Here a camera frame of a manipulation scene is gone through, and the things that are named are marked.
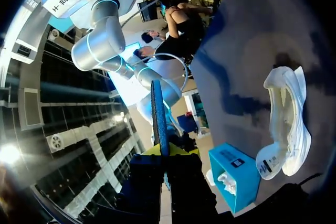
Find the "blue box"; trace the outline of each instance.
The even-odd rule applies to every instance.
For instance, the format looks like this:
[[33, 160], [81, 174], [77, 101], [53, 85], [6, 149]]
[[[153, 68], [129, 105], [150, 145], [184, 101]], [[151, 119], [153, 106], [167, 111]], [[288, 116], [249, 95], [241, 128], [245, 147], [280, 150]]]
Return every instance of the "blue box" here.
[[[227, 143], [210, 150], [209, 158], [214, 182], [233, 213], [256, 200], [260, 174], [253, 158]], [[225, 185], [217, 180], [223, 172], [236, 181], [236, 196], [224, 190]]]

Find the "dark hair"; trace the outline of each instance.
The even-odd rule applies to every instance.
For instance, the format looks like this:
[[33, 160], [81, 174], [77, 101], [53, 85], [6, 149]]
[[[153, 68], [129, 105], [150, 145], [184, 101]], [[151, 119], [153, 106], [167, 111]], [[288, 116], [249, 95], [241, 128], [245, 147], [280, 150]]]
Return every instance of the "dark hair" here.
[[147, 56], [142, 56], [142, 55], [141, 55], [141, 50], [140, 50], [140, 49], [141, 49], [141, 48], [136, 49], [136, 50], [133, 52], [133, 54], [134, 54], [135, 56], [137, 56], [140, 60], [142, 60], [142, 59], [146, 58]]
[[143, 33], [141, 35], [141, 38], [142, 38], [143, 41], [145, 41], [146, 44], [152, 42], [152, 40], [153, 40], [152, 36], [150, 36], [148, 33]]

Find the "white sneaker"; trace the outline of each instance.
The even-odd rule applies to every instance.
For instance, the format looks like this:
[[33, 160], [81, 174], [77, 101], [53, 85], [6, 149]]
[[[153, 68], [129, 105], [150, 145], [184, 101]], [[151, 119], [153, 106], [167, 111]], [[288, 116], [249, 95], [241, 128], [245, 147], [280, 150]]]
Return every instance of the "white sneaker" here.
[[271, 100], [269, 130], [277, 147], [261, 149], [256, 164], [260, 172], [261, 157], [277, 157], [275, 164], [265, 159], [262, 162], [270, 167], [270, 174], [261, 174], [264, 179], [271, 179], [279, 172], [279, 165], [287, 176], [294, 175], [305, 162], [311, 144], [311, 136], [302, 119], [303, 104], [307, 91], [303, 69], [295, 71], [288, 67], [273, 69], [264, 82]]

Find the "black cable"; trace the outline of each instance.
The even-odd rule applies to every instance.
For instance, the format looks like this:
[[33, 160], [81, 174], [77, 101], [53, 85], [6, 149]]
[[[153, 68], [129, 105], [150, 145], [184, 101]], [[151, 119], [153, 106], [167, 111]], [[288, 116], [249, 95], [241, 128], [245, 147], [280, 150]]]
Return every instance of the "black cable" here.
[[306, 182], [312, 180], [313, 178], [317, 178], [319, 176], [321, 176], [322, 173], [315, 173], [314, 175], [311, 175], [310, 177], [306, 178], [305, 180], [303, 180], [302, 182], [299, 183], [299, 186], [304, 185]]

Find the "air vent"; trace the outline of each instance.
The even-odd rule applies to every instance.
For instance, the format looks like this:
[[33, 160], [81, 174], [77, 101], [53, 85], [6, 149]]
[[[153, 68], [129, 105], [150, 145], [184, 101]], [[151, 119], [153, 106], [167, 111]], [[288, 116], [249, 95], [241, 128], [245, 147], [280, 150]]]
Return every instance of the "air vent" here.
[[50, 139], [49, 146], [53, 148], [55, 151], [60, 151], [64, 148], [63, 138], [59, 134], [54, 134]]

